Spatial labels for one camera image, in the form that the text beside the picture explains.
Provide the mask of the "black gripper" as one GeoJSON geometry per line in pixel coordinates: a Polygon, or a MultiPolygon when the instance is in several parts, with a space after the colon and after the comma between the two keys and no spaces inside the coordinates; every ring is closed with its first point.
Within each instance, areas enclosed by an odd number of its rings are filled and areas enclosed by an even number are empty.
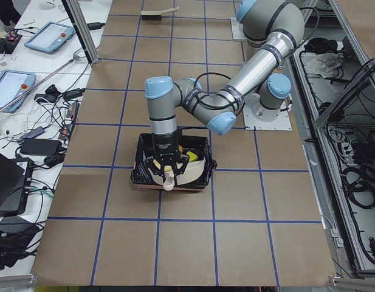
{"type": "Polygon", "coordinates": [[[169,134],[151,134],[153,155],[145,161],[146,166],[157,176],[166,181],[165,167],[170,166],[174,176],[181,175],[187,168],[189,157],[178,150],[179,130],[169,134]]]}

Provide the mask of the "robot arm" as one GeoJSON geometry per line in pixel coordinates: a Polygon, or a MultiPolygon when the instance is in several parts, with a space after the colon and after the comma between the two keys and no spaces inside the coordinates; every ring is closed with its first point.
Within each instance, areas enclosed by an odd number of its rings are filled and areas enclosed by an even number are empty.
{"type": "Polygon", "coordinates": [[[177,107],[183,107],[216,134],[226,134],[235,124],[235,113],[247,95],[265,82],[303,39],[303,14],[289,1],[242,1],[236,20],[242,25],[247,41],[259,48],[215,95],[209,96],[199,89],[194,79],[174,81],[169,76],[160,76],[145,81],[154,147],[146,163],[161,178],[167,166],[178,176],[188,164],[188,156],[178,148],[177,107]]]}

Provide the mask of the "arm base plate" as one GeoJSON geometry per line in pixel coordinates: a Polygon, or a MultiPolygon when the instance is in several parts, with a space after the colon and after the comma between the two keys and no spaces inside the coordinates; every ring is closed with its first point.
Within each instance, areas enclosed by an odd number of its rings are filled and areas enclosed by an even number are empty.
{"type": "Polygon", "coordinates": [[[232,31],[233,41],[245,41],[246,37],[243,33],[243,25],[240,24],[235,17],[230,18],[230,27],[232,31]]]}
{"type": "Polygon", "coordinates": [[[253,93],[246,98],[243,108],[244,128],[246,130],[291,131],[286,102],[281,101],[278,109],[266,109],[260,103],[260,95],[253,93]]]}

